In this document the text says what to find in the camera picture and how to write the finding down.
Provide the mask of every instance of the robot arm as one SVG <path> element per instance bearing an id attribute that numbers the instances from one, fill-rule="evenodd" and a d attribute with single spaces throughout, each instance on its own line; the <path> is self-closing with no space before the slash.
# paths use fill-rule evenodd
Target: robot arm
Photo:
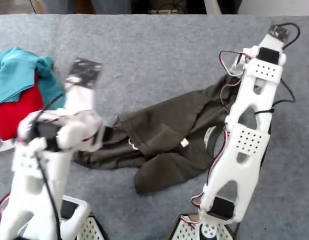
<path id="1" fill-rule="evenodd" d="M 26 239 L 57 240 L 56 220 L 50 196 L 42 185 L 40 165 L 48 178 L 48 185 L 60 216 L 63 194 L 67 183 L 70 162 L 75 151 L 95 151 L 101 147 L 104 133 L 101 118 L 93 110 L 70 111 L 60 108 L 45 111 L 37 120 L 35 136 L 29 131 L 38 112 L 29 114 L 18 127 L 18 142 L 12 162 L 14 172 L 9 203 L 2 213 L 0 240 L 13 240 L 26 221 L 27 213 L 33 214 L 23 237 Z M 76 229 L 86 221 L 89 208 L 70 226 L 62 227 L 62 240 L 73 240 Z"/>
<path id="2" fill-rule="evenodd" d="M 244 48 L 251 57 L 248 62 L 238 56 L 230 68 L 233 74 L 241 74 L 240 88 L 235 103 L 225 119 L 227 141 L 223 154 L 209 172 L 208 184 L 203 187 L 199 215 L 201 224 L 196 226 L 197 239 L 219 239 L 218 224 L 241 222 L 256 188 L 261 161 L 269 142 L 272 108 L 277 86 L 280 84 L 286 55 L 283 46 L 289 32 L 283 27 L 272 26 L 259 46 Z M 259 94 L 254 88 L 261 88 Z M 238 123 L 247 108 L 256 113 L 256 129 Z M 228 182 L 235 181 L 235 202 L 217 196 Z"/>

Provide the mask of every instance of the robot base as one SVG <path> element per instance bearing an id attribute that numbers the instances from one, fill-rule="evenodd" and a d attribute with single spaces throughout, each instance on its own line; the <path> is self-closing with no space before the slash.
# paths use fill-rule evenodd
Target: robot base
<path id="1" fill-rule="evenodd" d="M 197 219 L 199 219 L 199 215 L 197 213 L 182 214 L 182 216 L 190 221 L 197 221 Z M 203 238 L 203 239 L 200 239 L 198 237 L 196 239 L 195 232 L 199 231 L 201 225 L 202 223 L 198 223 L 196 225 L 186 223 L 181 219 L 181 216 L 179 216 L 173 226 L 173 230 L 171 231 L 168 240 L 233 240 L 234 239 L 233 231 L 227 225 L 221 225 L 221 224 L 219 224 L 217 227 L 217 234 L 215 237 Z M 202 226 L 202 227 L 205 227 L 206 230 L 204 229 L 204 231 L 207 231 L 207 233 L 209 233 L 209 226 Z"/>

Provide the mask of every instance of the dark green fabric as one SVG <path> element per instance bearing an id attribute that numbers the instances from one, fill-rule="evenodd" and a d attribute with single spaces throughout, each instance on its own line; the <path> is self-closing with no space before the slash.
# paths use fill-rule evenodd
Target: dark green fabric
<path id="1" fill-rule="evenodd" d="M 206 152 L 204 136 L 208 128 L 224 124 L 226 111 L 219 99 L 220 89 L 236 81 L 224 76 L 208 88 L 120 114 L 103 147 L 92 153 L 78 153 L 75 161 L 97 169 L 140 167 L 134 177 L 139 194 L 182 184 L 208 169 L 213 156 Z M 228 108 L 237 93 L 238 87 L 223 91 L 222 99 Z M 222 127 L 216 130 L 208 141 L 210 150 Z M 181 145 L 184 138 L 189 142 L 186 147 Z"/>

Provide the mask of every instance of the gray carpet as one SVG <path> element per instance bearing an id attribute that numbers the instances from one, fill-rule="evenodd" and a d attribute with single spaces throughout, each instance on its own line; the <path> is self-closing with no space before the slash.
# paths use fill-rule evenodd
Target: gray carpet
<path id="1" fill-rule="evenodd" d="M 215 83 L 224 74 L 219 51 L 259 44 L 272 21 L 301 26 L 283 69 L 297 103 L 280 104 L 273 115 L 266 161 L 240 239 L 308 240 L 309 17 L 9 15 L 0 16 L 0 51 L 17 45 L 49 55 L 61 81 L 75 57 L 104 63 L 95 104 L 99 114 L 110 116 Z M 276 98 L 286 97 L 280 86 Z M 0 199 L 10 188 L 11 158 L 0 154 Z M 195 211 L 190 197 L 201 192 L 206 175 L 138 196 L 135 172 L 73 163 L 66 194 L 91 204 L 111 240 L 162 240 L 178 214 Z"/>

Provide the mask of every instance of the red and white wire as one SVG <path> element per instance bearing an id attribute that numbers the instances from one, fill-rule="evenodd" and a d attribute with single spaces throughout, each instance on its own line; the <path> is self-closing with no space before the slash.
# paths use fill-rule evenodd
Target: red and white wire
<path id="1" fill-rule="evenodd" d="M 225 148 L 226 148 L 226 144 L 227 144 L 227 141 L 228 141 L 228 131 L 226 130 L 226 128 L 224 127 L 223 128 L 223 144 L 222 144 L 222 147 L 221 149 L 219 150 L 219 152 L 217 153 L 217 155 L 215 156 L 215 158 L 213 159 L 212 161 L 212 165 L 211 167 L 209 168 L 209 172 L 208 174 L 210 174 L 211 170 L 215 167 L 216 163 L 218 162 L 219 158 L 221 157 L 221 155 L 223 154 Z"/>
<path id="2" fill-rule="evenodd" d="M 10 192 L 8 194 L 6 194 L 1 200 L 0 200 L 0 220 L 3 216 L 3 209 L 2 206 L 3 204 L 9 199 L 10 197 Z"/>
<path id="3" fill-rule="evenodd" d="M 233 77 L 238 77 L 238 76 L 242 75 L 243 72 L 240 72 L 240 73 L 237 73 L 237 74 L 234 74 L 234 73 L 230 72 L 230 70 L 227 68 L 227 66 L 226 66 L 226 64 L 225 64 L 225 62 L 223 60 L 223 56 L 222 56 L 223 53 L 233 53 L 233 54 L 244 55 L 249 60 L 251 60 L 251 57 L 248 54 L 246 54 L 245 52 L 243 52 L 243 51 L 231 51 L 231 50 L 222 50 L 222 51 L 220 51 L 220 53 L 219 53 L 219 61 L 220 61 L 221 65 L 223 66 L 224 70 L 230 76 L 233 76 Z"/>
<path id="4" fill-rule="evenodd" d="M 185 216 L 183 216 L 183 215 L 181 215 L 180 218 L 181 218 L 182 221 L 184 221 L 184 222 L 186 222 L 187 224 L 189 224 L 190 227 L 192 227 L 192 228 L 195 228 L 194 225 L 199 224 L 199 223 L 201 222 L 201 220 L 199 220 L 199 221 L 187 220 L 187 219 L 185 219 Z"/>

